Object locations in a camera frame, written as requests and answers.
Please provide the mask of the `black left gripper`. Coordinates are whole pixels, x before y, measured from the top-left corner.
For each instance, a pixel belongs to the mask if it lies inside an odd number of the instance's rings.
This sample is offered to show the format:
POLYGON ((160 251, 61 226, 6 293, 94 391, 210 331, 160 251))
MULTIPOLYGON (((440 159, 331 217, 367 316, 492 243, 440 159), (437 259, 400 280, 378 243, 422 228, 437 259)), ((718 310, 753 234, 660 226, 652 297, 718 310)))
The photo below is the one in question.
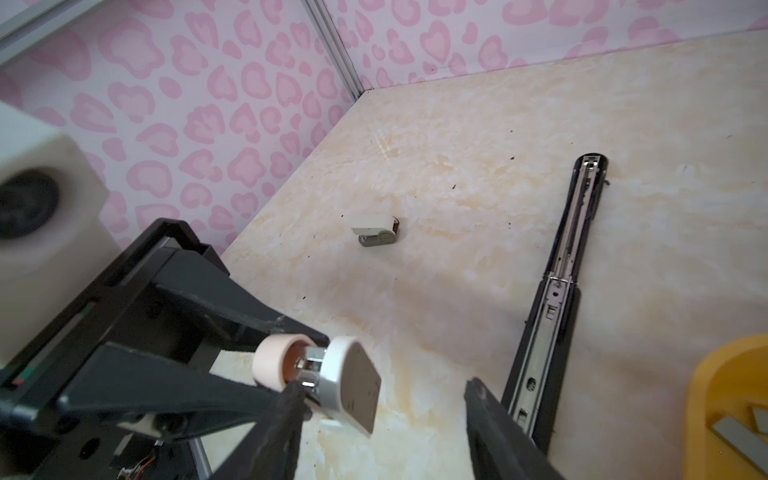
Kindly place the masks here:
POLYGON ((208 373, 218 348, 277 334, 330 343, 232 280, 187 223, 156 220, 2 369, 2 477, 200 478, 199 437, 279 395, 208 373))

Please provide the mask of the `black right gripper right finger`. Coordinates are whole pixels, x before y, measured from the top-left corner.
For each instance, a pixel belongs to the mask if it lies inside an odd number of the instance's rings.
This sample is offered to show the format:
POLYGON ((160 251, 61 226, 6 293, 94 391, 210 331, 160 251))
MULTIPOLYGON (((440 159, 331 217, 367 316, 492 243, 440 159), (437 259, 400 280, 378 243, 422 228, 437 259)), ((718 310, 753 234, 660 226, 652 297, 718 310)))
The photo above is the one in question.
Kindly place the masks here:
POLYGON ((464 400, 475 479, 564 479, 479 378, 466 383, 464 400))

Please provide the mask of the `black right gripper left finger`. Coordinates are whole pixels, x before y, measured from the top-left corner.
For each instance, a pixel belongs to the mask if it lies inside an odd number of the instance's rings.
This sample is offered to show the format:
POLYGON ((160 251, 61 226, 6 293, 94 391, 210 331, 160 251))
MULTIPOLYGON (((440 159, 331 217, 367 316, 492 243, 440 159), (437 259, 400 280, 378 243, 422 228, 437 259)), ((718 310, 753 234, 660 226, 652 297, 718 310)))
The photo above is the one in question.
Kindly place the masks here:
POLYGON ((288 383, 210 479, 293 479, 308 413, 305 399, 298 382, 288 383))

